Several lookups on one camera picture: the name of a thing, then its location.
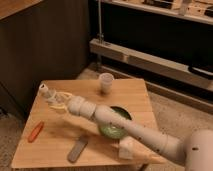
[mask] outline green bowl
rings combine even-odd
[[[132,120],[130,114],[125,109],[118,106],[111,106],[111,108],[115,111],[115,114],[119,114],[123,116],[124,118]],[[99,126],[98,128],[102,135],[111,139],[121,139],[127,135],[124,129],[116,128],[115,126],[111,126],[111,125],[102,125],[102,126]]]

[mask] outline wooden cabinet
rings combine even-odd
[[[75,78],[85,67],[88,16],[87,0],[45,0],[0,20],[0,81],[22,115],[41,80]],[[0,106],[14,111],[5,96]]]

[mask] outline carrot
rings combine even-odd
[[[32,143],[33,141],[35,141],[36,137],[41,132],[43,127],[44,127],[44,122],[39,122],[39,124],[33,129],[33,131],[31,132],[31,134],[28,137],[29,143]]]

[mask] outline floor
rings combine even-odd
[[[78,77],[78,79],[96,79],[98,73],[87,68]],[[174,100],[149,92],[153,111],[160,130],[184,139],[194,130],[201,128],[213,129],[213,116],[199,111],[192,107],[178,103]],[[24,123],[12,115],[0,115],[0,171],[9,171],[10,163],[14,155],[18,140],[24,128]],[[139,166],[122,166],[122,167],[89,167],[89,168],[72,168],[72,169],[45,169],[51,171],[134,171],[138,170]],[[149,165],[146,171],[183,171],[184,168],[175,165],[171,162],[165,164]]]

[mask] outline white cup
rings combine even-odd
[[[113,80],[114,80],[114,76],[110,73],[103,73],[99,76],[102,93],[107,94],[110,92]]]

